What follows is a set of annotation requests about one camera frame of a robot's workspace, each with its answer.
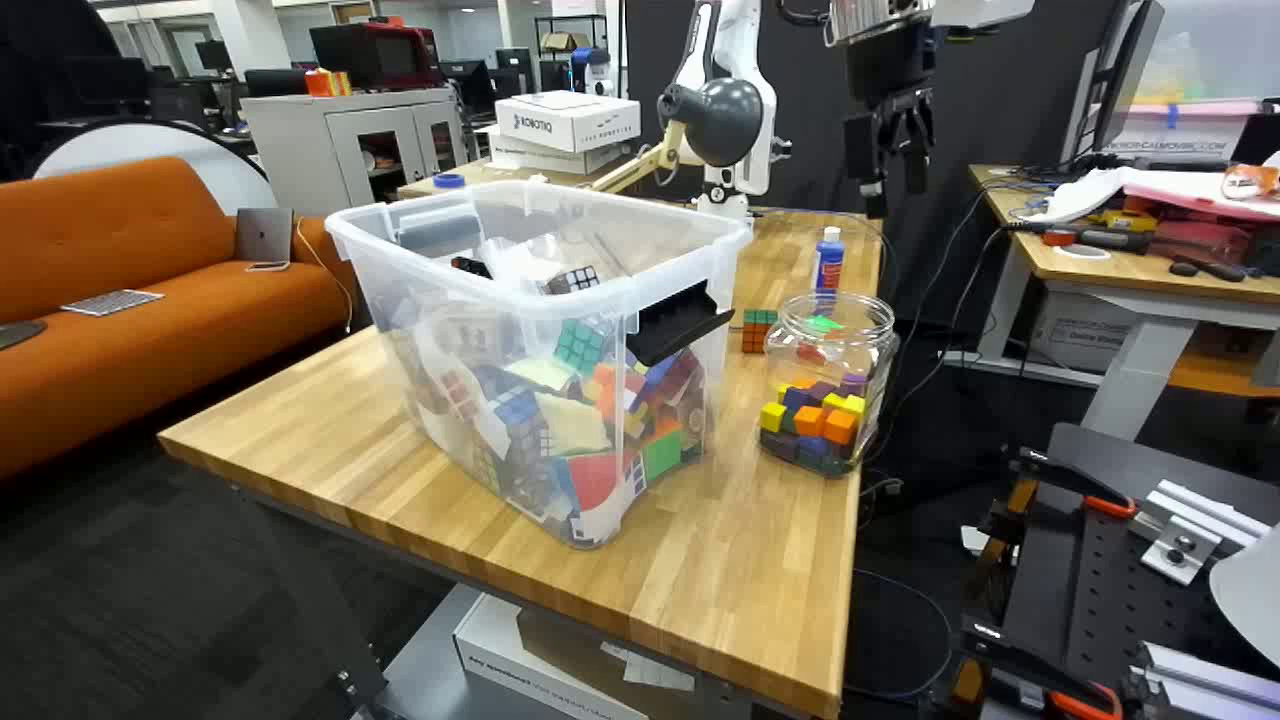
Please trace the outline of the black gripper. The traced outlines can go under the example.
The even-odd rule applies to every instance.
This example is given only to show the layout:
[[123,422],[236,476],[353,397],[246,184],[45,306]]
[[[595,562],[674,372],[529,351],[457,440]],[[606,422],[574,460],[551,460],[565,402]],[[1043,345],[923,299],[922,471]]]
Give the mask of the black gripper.
[[923,83],[888,92],[875,104],[875,149],[883,157],[934,151],[934,92]]

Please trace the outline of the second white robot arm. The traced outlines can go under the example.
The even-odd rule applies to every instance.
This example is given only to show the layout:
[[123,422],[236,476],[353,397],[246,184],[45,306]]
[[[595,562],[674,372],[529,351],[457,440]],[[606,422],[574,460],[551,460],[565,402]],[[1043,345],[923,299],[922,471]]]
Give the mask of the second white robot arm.
[[685,54],[656,100],[677,157],[703,168],[695,209],[742,223],[771,181],[775,89],[757,38],[760,0],[694,0]]

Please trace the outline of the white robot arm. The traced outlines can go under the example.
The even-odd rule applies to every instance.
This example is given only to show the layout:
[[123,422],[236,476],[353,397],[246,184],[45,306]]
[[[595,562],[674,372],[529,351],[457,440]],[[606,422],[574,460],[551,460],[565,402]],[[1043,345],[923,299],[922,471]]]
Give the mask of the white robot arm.
[[1036,0],[830,0],[823,43],[847,61],[847,92],[867,131],[864,160],[934,143],[934,95],[942,31],[987,31],[1022,19]]

